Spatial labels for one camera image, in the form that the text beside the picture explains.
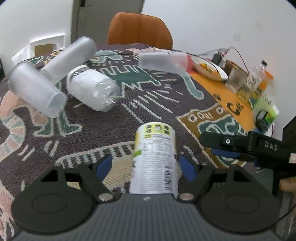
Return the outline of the person's right hand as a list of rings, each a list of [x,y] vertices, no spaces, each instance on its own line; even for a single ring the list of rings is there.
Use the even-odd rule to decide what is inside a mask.
[[[279,187],[281,191],[295,193],[296,192],[296,178],[285,178],[280,180]]]

